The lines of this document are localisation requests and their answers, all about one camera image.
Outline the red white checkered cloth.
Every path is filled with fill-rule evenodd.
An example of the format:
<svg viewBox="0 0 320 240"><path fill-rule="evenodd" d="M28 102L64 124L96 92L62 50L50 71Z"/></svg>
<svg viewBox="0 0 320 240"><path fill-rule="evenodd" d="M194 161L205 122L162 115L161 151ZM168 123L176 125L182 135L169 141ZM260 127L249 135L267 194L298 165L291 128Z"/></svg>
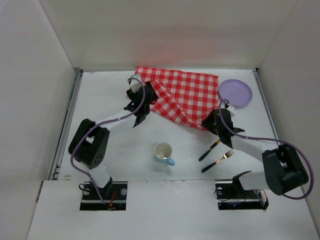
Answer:
<svg viewBox="0 0 320 240"><path fill-rule="evenodd" d="M156 95L151 111L177 124L204 130L202 121L218 106L219 77L176 69L138 66L135 73L150 82Z"/></svg>

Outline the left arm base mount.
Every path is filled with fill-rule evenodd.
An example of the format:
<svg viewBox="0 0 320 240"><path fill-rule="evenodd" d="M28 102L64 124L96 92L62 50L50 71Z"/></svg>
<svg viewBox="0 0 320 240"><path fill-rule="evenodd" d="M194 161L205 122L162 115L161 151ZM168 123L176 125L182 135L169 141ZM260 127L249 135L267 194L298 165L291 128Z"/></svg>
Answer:
<svg viewBox="0 0 320 240"><path fill-rule="evenodd" d="M125 211L127 207L127 181L114 181L108 193L101 193L101 201L96 189L90 181L78 185L82 191L81 211Z"/></svg>

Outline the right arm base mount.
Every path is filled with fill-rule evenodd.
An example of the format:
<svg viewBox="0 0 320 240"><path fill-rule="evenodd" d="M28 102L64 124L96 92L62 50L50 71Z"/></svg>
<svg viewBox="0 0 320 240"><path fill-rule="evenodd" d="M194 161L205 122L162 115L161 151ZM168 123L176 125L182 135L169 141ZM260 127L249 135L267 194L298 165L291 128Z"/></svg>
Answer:
<svg viewBox="0 0 320 240"><path fill-rule="evenodd" d="M265 190L243 190L233 181L216 181L214 196L219 210L263 210L269 207Z"/></svg>

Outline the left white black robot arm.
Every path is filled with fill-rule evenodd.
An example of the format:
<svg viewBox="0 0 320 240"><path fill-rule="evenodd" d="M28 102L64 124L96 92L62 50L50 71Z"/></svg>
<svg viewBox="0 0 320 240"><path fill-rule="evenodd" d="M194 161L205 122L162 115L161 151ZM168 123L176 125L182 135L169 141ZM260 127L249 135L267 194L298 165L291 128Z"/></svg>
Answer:
<svg viewBox="0 0 320 240"><path fill-rule="evenodd" d="M74 169L87 175L99 198L107 197L113 180L104 167L100 167L107 150L109 138L126 129L140 125L158 99L150 81L142 82L139 75L128 80L126 91L129 104L119 113L96 122L82 120L68 147L70 163Z"/></svg>

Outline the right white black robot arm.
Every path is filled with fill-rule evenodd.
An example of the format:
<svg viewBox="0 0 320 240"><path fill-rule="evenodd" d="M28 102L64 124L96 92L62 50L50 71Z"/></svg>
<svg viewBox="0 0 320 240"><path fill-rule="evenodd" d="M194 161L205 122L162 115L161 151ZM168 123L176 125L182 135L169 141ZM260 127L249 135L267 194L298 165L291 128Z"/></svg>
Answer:
<svg viewBox="0 0 320 240"><path fill-rule="evenodd" d="M273 144L267 140L240 137L239 133L243 130L233 126L231 113L227 109L214 109L201 125L217 135L224 145L262 162L263 171L248 170L232 178L239 192L268 189L278 196L285 196L287 192L309 182L307 171L294 147L288 143Z"/></svg>

